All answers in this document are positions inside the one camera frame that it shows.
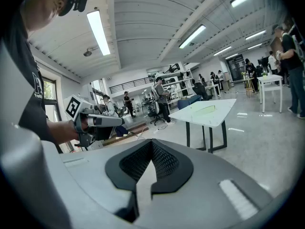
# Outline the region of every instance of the chair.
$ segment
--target chair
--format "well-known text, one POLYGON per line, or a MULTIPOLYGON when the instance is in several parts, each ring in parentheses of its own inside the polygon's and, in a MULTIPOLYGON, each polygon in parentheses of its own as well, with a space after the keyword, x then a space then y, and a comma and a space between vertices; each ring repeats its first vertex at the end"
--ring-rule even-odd
POLYGON ((194 92, 202 97, 202 101, 208 101, 212 98, 211 95, 208 95, 206 93, 205 87, 201 83, 195 83, 194 86, 195 86, 193 87, 194 92))
POLYGON ((148 111, 150 111, 150 112, 148 113, 148 116, 149 116, 149 117, 154 117, 154 118, 155 118, 155 120, 154 120, 154 121, 152 120, 151 123, 154 122, 154 125, 156 125, 156 122, 157 122, 158 120, 161 120, 161 121, 165 122, 165 120, 159 116, 159 114, 160 114, 160 108, 159 108, 158 102, 153 101, 153 102, 152 102, 152 105, 153 105, 154 109, 150 108, 150 105, 149 105, 149 107, 148 107, 148 111))

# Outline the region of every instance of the white shirt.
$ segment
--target white shirt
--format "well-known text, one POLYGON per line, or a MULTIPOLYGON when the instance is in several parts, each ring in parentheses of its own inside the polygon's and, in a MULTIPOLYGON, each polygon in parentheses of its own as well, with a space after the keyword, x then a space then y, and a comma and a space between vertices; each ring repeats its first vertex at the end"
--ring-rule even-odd
POLYGON ((271 70, 276 70, 277 67, 275 65, 276 59, 274 56, 270 55, 268 58, 268 64, 270 64, 271 70))

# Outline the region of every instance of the black t-shirt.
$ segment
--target black t-shirt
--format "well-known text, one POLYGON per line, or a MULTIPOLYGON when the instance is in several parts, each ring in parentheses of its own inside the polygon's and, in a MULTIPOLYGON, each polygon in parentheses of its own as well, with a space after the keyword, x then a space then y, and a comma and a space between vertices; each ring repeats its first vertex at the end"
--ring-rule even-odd
POLYGON ((17 12, 12 18, 10 27, 5 32, 4 43, 23 77, 34 88, 33 95, 22 113, 19 125, 35 132, 41 140, 54 143, 58 152, 62 153, 47 125, 47 116, 42 100, 43 81, 31 53, 27 37, 22 17, 17 12))
MULTIPOLYGON (((124 96, 124 100, 129 100, 129 96, 124 96)), ((126 106, 132 106, 131 102, 125 102, 126 106)))
MULTIPOLYGON (((284 50, 283 52, 287 52, 290 49, 295 50, 294 40, 288 34, 283 35, 282 47, 284 50)), ((293 70, 297 67, 302 67, 303 65, 301 60, 299 59, 299 56, 295 52, 290 59, 281 60, 281 66, 285 67, 288 70, 293 70)))
POLYGON ((246 65, 246 70, 249 72, 249 74, 252 73, 252 76, 253 76, 254 78, 257 77, 256 68, 255 68, 255 66, 254 66, 253 63, 247 64, 247 65, 246 65))

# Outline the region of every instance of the floor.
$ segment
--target floor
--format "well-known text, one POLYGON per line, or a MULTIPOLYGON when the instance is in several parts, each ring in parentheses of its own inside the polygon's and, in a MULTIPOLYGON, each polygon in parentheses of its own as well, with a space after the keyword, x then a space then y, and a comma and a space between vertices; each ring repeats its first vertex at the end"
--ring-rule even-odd
MULTIPOLYGON (((273 103, 271 92, 266 92, 265 113, 261 112, 259 94, 246 96, 244 85, 236 84, 229 92, 222 92, 222 99, 236 98, 236 103, 226 117, 228 147, 215 151, 214 154, 236 166, 252 177, 264 189, 276 197, 289 189, 295 182, 305 157, 305 120, 296 118, 287 111, 291 104, 288 87, 283 88, 283 111, 279 113, 279 93, 275 92, 273 103)), ((150 130, 144 132, 144 138, 158 138, 186 145, 185 122, 177 121, 166 126, 147 123, 150 130)), ((202 128, 190 124, 191 148, 203 146, 202 128)), ((205 128, 206 143, 209 147, 208 128, 205 128)), ((136 140, 129 138, 111 146, 136 140)), ((222 132, 219 126, 213 130, 214 146, 222 144, 222 132)), ((152 163, 137 184, 140 211, 150 203, 150 186, 156 181, 152 163)))

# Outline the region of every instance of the table leg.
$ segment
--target table leg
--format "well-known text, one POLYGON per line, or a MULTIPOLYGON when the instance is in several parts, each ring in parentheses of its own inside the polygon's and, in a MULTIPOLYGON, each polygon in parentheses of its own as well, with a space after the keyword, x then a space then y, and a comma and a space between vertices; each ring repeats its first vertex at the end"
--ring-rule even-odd
POLYGON ((223 148, 227 147, 227 130, 225 128, 225 121, 221 124, 221 128, 222 128, 222 131, 223 131, 224 144, 220 145, 218 147, 213 147, 213 131, 212 131, 212 128, 209 128, 210 129, 210 148, 208 149, 208 152, 211 153, 211 154, 215 150, 219 150, 219 149, 223 149, 223 148))
POLYGON ((186 146, 190 147, 190 123, 185 122, 186 124, 186 146))
POLYGON ((214 94, 215 94, 215 98, 216 98, 216 100, 218 100, 218 94, 217 94, 217 91, 216 91, 215 87, 213 87, 213 88, 214 88, 214 94))
POLYGON ((262 104, 262 83, 261 81, 258 81, 259 84, 259 101, 262 104))
POLYGON ((272 97, 273 97, 273 103, 275 103, 275 92, 274 91, 271 91, 272 92, 272 97))
POLYGON ((283 87, 282 87, 282 80, 280 80, 280 113, 282 112, 282 102, 283 102, 283 87))
POLYGON ((263 95, 263 113, 265 113, 265 88, 264 88, 264 84, 262 84, 262 95, 263 95))
POLYGON ((204 146, 201 147, 201 148, 197 148, 197 150, 205 151, 206 150, 206 144, 205 144, 204 126, 202 126, 202 133, 203 133, 203 144, 204 144, 204 146))

